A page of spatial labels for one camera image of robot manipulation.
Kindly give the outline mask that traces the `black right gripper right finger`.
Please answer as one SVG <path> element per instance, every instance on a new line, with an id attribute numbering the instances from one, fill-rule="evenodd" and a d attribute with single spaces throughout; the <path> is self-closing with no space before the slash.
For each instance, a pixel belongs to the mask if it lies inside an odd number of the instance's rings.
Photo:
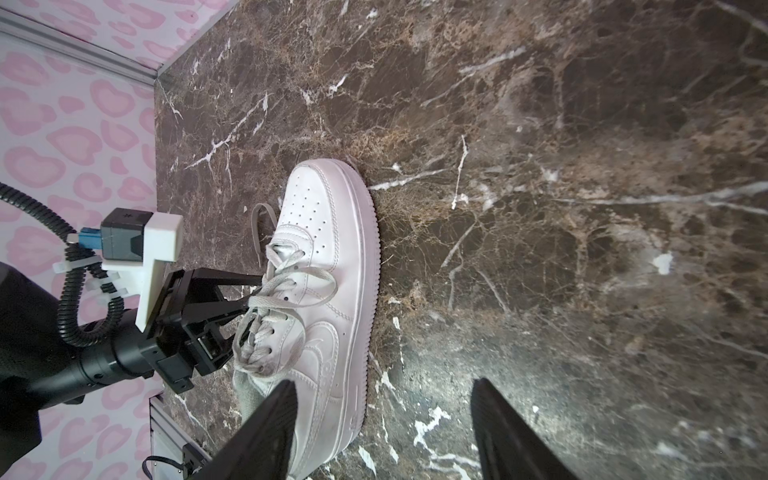
<path id="1" fill-rule="evenodd" d="M 474 381 L 470 406 L 485 479 L 577 479 L 488 379 Z"/>

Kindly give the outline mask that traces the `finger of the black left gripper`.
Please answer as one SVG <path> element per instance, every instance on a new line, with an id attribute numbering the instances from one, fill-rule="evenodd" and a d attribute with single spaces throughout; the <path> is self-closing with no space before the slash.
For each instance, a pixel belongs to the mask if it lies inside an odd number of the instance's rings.
<path id="1" fill-rule="evenodd" d="M 229 337 L 223 331 L 227 324 L 244 314 L 248 309 L 249 297 L 236 300 L 218 300 L 201 303 L 203 319 L 202 342 L 227 342 Z"/>
<path id="2" fill-rule="evenodd" d="M 192 272 L 191 294 L 194 300 L 224 300 L 222 286 L 258 286 L 261 275 L 247 275 L 235 272 L 198 268 Z"/>

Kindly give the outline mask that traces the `white shoelace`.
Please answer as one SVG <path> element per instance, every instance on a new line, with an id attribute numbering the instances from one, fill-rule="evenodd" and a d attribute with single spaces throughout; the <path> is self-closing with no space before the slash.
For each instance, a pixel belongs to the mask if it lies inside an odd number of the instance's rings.
<path id="1" fill-rule="evenodd" d="M 304 261 L 306 252 L 293 240 L 272 240 L 262 246 L 259 217 L 266 214 L 277 225 L 274 209 L 257 204 L 251 211 L 251 231 L 259 262 L 266 270 L 262 283 L 249 296 L 248 309 L 239 320 L 232 344 L 234 368 L 258 378 L 286 374 L 300 359 L 306 343 L 307 322 L 299 314 L 303 307 L 295 290 L 318 280 L 329 292 L 305 306 L 320 307 L 338 291 L 337 281 L 327 270 Z"/>

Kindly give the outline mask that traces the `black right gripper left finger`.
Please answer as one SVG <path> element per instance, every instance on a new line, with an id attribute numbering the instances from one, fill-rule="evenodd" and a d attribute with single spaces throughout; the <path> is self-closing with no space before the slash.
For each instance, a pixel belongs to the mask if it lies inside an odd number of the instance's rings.
<path id="1" fill-rule="evenodd" d="M 191 478 L 286 479 L 297 413 L 295 384 L 283 380 L 224 448 Z"/>

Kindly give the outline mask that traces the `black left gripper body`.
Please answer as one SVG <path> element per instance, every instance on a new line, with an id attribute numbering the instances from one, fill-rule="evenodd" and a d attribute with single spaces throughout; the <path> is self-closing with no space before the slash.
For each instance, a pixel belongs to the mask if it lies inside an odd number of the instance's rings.
<path id="1" fill-rule="evenodd" d="M 192 298 L 194 270 L 176 270 L 166 277 L 139 345 L 152 370 L 175 393 L 192 389 L 195 374 L 210 375 L 233 356 L 232 337 L 227 342 L 201 341 L 201 303 L 218 300 Z"/>

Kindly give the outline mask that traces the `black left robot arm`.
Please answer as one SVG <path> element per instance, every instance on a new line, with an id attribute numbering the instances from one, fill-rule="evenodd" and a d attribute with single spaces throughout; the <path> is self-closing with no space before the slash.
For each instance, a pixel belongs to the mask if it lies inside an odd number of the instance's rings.
<path id="1" fill-rule="evenodd" d="M 232 357 L 221 327 L 244 313 L 242 299 L 227 301 L 221 286 L 256 286 L 258 275 L 199 268 L 167 278 L 146 329 L 134 310 L 95 345 L 66 344 L 55 326 L 59 305 L 15 268 L 1 267 L 1 470 L 42 441 L 39 413 L 74 404 L 93 392 L 159 375 L 176 393 L 192 388 Z"/>

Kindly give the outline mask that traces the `white sneaker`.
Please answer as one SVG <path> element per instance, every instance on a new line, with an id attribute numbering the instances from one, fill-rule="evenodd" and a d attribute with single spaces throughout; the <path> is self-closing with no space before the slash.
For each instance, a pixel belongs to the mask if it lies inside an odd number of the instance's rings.
<path id="1" fill-rule="evenodd" d="M 288 477 L 304 479 L 349 446 L 365 417 L 379 229 L 362 177 L 336 159 L 299 163 L 270 219 L 266 271 L 233 342 L 233 383 L 249 417 L 293 382 Z"/>

